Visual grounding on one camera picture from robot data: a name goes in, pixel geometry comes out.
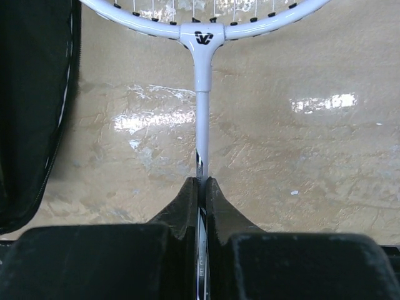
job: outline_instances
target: logo on racket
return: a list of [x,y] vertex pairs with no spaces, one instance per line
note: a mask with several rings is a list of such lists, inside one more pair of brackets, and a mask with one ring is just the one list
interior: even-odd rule
[[208,45],[214,36],[212,33],[203,34],[201,31],[195,31],[194,35],[196,36],[196,41],[200,45]]

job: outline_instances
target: beige surface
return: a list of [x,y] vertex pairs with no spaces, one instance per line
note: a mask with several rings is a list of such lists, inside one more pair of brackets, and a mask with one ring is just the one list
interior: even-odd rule
[[[333,0],[217,51],[209,169],[250,220],[400,243],[399,11]],[[79,99],[28,227],[160,211],[195,174],[192,81],[181,45],[84,8]]]

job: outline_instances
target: black bag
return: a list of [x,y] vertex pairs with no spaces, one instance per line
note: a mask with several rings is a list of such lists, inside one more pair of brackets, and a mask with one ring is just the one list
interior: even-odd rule
[[78,0],[2,0],[0,234],[39,208],[78,86]]

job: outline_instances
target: white string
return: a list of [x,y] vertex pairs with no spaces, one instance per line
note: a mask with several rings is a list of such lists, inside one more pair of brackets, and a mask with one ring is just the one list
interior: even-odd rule
[[235,21],[236,15],[236,0],[233,0],[233,21]]

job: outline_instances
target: white badminton racket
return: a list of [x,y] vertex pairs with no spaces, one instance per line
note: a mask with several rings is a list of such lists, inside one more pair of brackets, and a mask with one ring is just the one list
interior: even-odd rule
[[139,33],[177,40],[194,61],[196,92],[197,299],[209,299],[205,188],[208,178],[211,61],[226,41],[268,34],[330,0],[80,0],[100,16]]

